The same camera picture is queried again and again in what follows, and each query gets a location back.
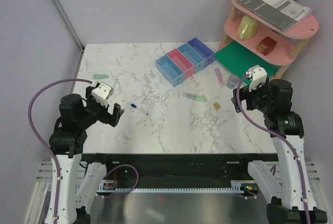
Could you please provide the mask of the pink highlighter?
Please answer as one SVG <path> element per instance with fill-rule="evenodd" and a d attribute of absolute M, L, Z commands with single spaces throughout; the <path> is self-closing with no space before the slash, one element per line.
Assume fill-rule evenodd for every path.
<path fill-rule="evenodd" d="M 216 78 L 217 78 L 219 86 L 223 87 L 224 82 L 223 82 L 222 75 L 221 75 L 219 68 L 215 68 L 215 74 L 216 74 Z"/>

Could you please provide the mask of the purple drawer box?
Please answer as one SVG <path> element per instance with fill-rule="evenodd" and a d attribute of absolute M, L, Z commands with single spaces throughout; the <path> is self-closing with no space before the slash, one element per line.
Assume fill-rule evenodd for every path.
<path fill-rule="evenodd" d="M 215 60 L 215 52 L 207 47 L 202 41 L 197 38 L 187 42 L 198 54 L 205 59 L 205 67 L 212 64 Z"/>

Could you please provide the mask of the teal blue drawer box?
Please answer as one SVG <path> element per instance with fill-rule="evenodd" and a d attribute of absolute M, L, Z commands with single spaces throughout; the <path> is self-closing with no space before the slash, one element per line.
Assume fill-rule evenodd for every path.
<path fill-rule="evenodd" d="M 206 60 L 188 43 L 181 45 L 177 49 L 195 65 L 194 73 L 198 73 L 204 68 Z"/>

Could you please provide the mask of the light blue drawer box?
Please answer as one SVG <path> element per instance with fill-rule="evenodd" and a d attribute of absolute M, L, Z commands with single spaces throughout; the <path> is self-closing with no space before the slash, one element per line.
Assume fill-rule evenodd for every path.
<path fill-rule="evenodd" d="M 171 60 L 168 55 L 164 55 L 157 59 L 156 67 L 173 87 L 178 86 L 185 80 L 185 73 Z"/>

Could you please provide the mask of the pink drawer box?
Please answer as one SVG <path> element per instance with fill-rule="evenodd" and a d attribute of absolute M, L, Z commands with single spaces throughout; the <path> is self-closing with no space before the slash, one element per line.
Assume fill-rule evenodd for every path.
<path fill-rule="evenodd" d="M 168 52 L 167 55 L 183 71 L 185 79 L 191 77 L 195 73 L 195 65 L 177 48 Z"/>

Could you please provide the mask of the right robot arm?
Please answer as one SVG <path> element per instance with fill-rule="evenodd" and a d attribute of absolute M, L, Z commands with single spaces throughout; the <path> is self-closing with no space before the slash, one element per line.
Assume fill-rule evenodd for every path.
<path fill-rule="evenodd" d="M 278 156 L 281 182 L 277 182 L 264 162 L 245 161 L 238 166 L 244 179 L 253 178 L 266 199 L 269 223 L 327 223 L 312 194 L 304 160 L 304 128 L 291 110 L 293 89 L 286 80 L 255 78 L 246 74 L 244 87 L 233 90 L 235 110 L 255 127 L 270 134 Z"/>

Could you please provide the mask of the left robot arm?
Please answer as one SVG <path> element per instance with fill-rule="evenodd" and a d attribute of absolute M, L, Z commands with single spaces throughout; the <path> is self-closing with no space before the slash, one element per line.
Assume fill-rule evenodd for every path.
<path fill-rule="evenodd" d="M 85 97 L 69 94 L 60 100 L 60 117 L 49 139 L 53 179 L 49 210 L 45 223 L 90 223 L 91 206 L 102 179 L 112 177 L 114 166 L 107 161 L 89 162 L 80 186 L 78 169 L 83 154 L 86 130 L 95 124 L 115 127 L 124 110 L 117 103 L 108 112 L 108 99 L 114 88 L 106 83 L 94 82 L 86 88 Z"/>

